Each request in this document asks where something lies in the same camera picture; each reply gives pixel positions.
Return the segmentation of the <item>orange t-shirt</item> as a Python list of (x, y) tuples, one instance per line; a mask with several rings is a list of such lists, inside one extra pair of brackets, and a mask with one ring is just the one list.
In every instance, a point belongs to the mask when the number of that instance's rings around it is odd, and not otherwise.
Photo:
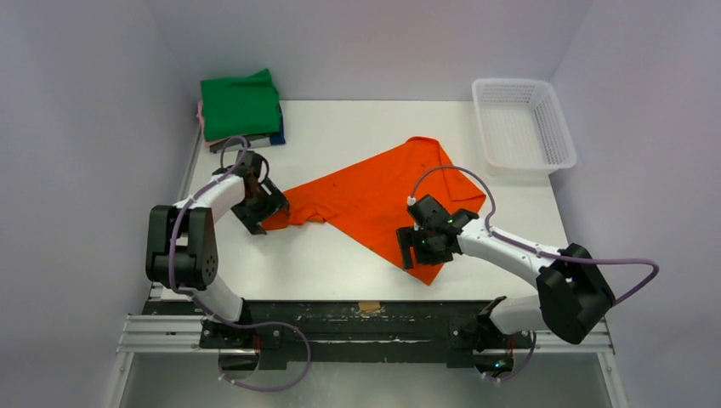
[(431, 195), (448, 212), (478, 212), (485, 193), (450, 168), (451, 160), (436, 139), (412, 137), (404, 144), (335, 173), (285, 191), (289, 212), (263, 222), (282, 230), (307, 222), (329, 223), (395, 267), (401, 266), (396, 231), (412, 224), (407, 197)]

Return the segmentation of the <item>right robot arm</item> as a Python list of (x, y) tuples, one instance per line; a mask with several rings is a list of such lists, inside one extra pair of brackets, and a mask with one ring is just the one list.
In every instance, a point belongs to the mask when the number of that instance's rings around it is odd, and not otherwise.
[(407, 211), (412, 226), (396, 231), (403, 269), (442, 265), (462, 255), (493, 264), (535, 289), (533, 296), (498, 297), (480, 311), (479, 349), (522, 331), (550, 331), (579, 344), (616, 304), (616, 295), (583, 246), (555, 249), (516, 235), (500, 238), (479, 214), (466, 209), (449, 213), (431, 195), (408, 199)]

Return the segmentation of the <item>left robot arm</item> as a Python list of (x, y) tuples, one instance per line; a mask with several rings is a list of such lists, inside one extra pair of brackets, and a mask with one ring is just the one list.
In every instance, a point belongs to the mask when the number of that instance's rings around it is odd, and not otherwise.
[(243, 298), (219, 277), (215, 225), (232, 213), (249, 234), (264, 235), (264, 221), (289, 209), (288, 199), (270, 180), (267, 159), (243, 151), (194, 194), (150, 210), (146, 276), (188, 298), (215, 323), (253, 329), (255, 324), (241, 320)]

